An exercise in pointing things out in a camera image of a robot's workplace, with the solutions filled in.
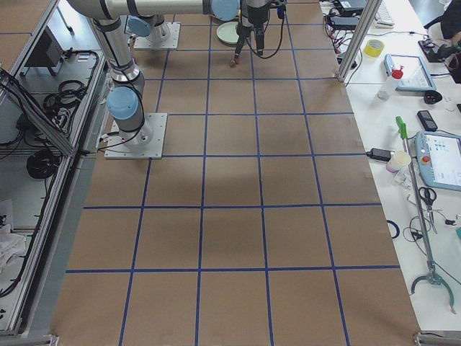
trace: blue joint cap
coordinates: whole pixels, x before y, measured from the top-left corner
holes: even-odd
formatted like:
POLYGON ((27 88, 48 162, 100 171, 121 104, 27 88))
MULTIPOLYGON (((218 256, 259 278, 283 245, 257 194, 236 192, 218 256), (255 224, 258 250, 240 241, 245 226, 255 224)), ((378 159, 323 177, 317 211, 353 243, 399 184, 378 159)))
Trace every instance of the blue joint cap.
POLYGON ((128 26, 130 27, 131 31, 140 37, 148 37, 152 32, 152 28, 149 23, 138 17, 130 16, 128 20, 128 26))
POLYGON ((136 113, 138 107, 138 96, 126 86, 113 89, 107 96, 107 108, 117 120, 130 119, 136 113))
POLYGON ((240 9, 239 0, 212 0, 211 10, 219 20, 228 22, 236 17, 240 9))

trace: white table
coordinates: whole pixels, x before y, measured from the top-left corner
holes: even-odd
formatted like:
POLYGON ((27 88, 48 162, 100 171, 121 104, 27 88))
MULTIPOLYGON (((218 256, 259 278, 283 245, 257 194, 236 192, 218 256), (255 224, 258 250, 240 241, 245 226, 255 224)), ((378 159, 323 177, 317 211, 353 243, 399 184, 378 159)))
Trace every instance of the white table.
MULTIPOLYGON (((386 0, 390 15, 395 21, 391 30, 377 29, 373 26, 370 33, 384 33, 389 31, 414 31, 425 33, 422 24, 411 5, 405 0, 386 0)), ((390 150, 403 150, 402 140, 398 134, 395 117, 400 115, 405 121, 408 135, 413 136, 423 130, 417 117, 418 110, 429 110, 439 129, 453 133, 461 133, 461 112, 456 103, 461 103, 461 85, 455 84, 450 76, 435 78, 437 90, 444 99, 436 105, 426 105, 421 95, 396 93, 384 102, 376 97, 381 84, 386 79, 385 68, 382 63, 386 53, 410 54, 424 56, 417 41, 421 35, 408 33, 391 33, 381 37, 367 36, 362 48, 371 38, 384 42, 385 49, 377 58, 363 54, 363 62, 359 70, 352 77, 347 87, 352 108, 354 110, 364 147, 390 150)), ((426 63, 432 74, 447 73, 443 63, 426 63)), ((393 180, 391 173, 386 171, 384 163, 370 160, 375 184, 382 202, 386 218, 395 221, 403 230, 413 216, 417 215, 416 207, 407 201, 412 190, 406 190, 393 180)), ((436 189, 438 198, 434 209, 442 209, 448 219, 455 219, 461 213, 461 192, 436 189)), ((461 239, 457 238, 455 230, 461 226, 444 225, 444 219, 435 214, 438 234, 429 232, 434 259, 456 278, 461 279, 461 239)), ((413 224, 419 227, 418 221, 413 224)), ((406 241, 402 235, 394 240, 395 250, 401 265, 408 292, 415 278, 428 273, 426 258, 415 244, 406 241)), ((442 286, 430 285, 426 281, 416 286, 416 292, 411 296, 411 302, 416 312, 419 326, 422 330, 461 330, 461 286, 449 278, 439 268, 437 273, 450 285, 455 295, 455 310, 453 314, 448 306, 448 293, 442 286)))

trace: black sleeve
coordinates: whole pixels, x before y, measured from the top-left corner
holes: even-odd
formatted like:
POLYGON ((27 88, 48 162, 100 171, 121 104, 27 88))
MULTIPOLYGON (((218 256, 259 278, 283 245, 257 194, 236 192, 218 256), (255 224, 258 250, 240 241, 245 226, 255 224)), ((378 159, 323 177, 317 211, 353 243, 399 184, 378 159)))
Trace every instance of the black sleeve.
POLYGON ((445 39, 450 39, 461 32, 461 0, 452 0, 440 21, 440 28, 445 39))

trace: roll of tape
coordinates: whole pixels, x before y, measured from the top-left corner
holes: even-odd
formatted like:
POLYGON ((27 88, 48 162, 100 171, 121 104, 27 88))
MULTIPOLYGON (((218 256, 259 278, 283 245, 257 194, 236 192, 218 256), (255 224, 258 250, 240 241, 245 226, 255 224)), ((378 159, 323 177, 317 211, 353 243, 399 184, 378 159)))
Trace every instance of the roll of tape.
POLYGON ((384 43, 379 40, 369 40, 363 50, 368 56, 376 58, 384 49, 384 43))

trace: black round object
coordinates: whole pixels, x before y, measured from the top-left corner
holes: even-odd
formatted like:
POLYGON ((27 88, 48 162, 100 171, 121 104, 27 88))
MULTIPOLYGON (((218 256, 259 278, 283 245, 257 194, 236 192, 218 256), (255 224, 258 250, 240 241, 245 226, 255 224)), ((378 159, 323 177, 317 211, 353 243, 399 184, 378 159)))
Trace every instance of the black round object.
POLYGON ((442 101, 442 94, 439 92, 436 92, 435 90, 428 90, 424 93, 424 103, 426 105, 435 105, 440 101, 442 101))
POLYGON ((34 179, 46 179, 55 174, 59 167, 59 157, 48 149, 43 149, 29 156, 26 169, 34 179))

